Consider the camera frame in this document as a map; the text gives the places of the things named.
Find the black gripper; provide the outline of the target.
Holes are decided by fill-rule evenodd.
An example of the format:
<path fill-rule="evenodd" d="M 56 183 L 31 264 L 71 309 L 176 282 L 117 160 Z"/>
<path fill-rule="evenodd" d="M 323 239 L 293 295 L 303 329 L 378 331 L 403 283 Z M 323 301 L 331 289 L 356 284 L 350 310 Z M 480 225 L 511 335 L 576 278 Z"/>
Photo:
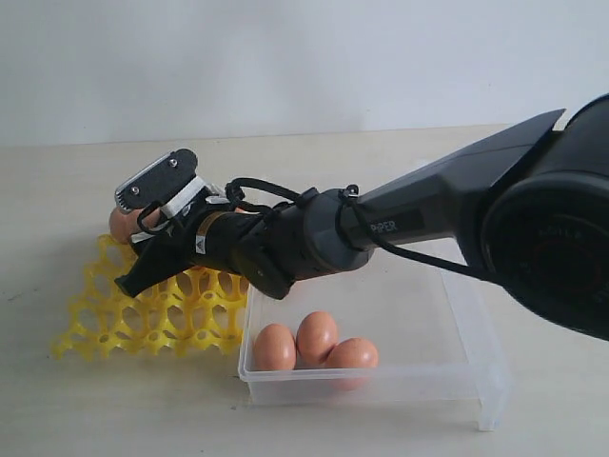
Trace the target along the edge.
<path fill-rule="evenodd" d="M 131 298 L 195 266 L 243 276 L 274 299 L 305 278 L 303 211 L 288 202 L 254 213 L 199 202 L 132 246 L 136 262 L 115 279 Z"/>

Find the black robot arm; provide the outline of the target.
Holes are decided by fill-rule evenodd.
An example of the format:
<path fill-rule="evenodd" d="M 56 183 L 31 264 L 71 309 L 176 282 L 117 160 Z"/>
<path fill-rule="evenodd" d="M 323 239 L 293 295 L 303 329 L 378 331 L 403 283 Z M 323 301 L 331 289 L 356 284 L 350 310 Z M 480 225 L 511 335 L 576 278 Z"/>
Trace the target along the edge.
<path fill-rule="evenodd" d="M 376 248 L 502 287 L 539 317 L 608 336 L 608 99 L 556 129 L 548 111 L 367 193 L 294 191 L 240 177 L 223 189 L 189 149 L 115 192 L 137 216 L 127 296 L 194 266 L 283 299 L 294 283 L 364 266 Z"/>

